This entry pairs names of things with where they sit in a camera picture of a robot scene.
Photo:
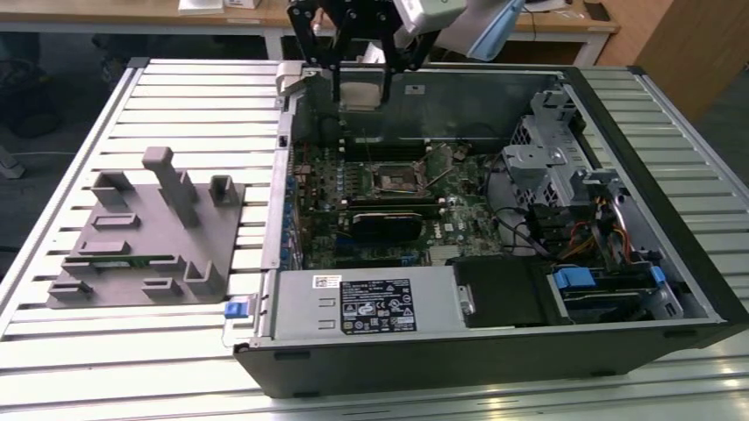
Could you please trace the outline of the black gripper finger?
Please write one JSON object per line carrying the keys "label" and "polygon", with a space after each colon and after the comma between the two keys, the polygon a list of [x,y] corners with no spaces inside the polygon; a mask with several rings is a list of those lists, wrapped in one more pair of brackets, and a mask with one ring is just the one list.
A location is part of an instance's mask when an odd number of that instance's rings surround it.
{"label": "black gripper finger", "polygon": [[421,69],[434,43],[440,37],[441,30],[418,35],[409,46],[400,49],[396,46],[394,38],[397,32],[394,15],[390,12],[380,12],[377,14],[377,18],[380,40],[385,53],[385,76],[381,105],[386,105],[390,100],[394,76],[404,73],[406,70],[417,71]]}
{"label": "black gripper finger", "polygon": [[[337,28],[334,40],[324,46],[314,31],[318,13],[328,15]],[[333,101],[341,100],[341,62],[352,41],[356,14],[353,1],[290,1],[288,15],[309,65],[330,73]]]}

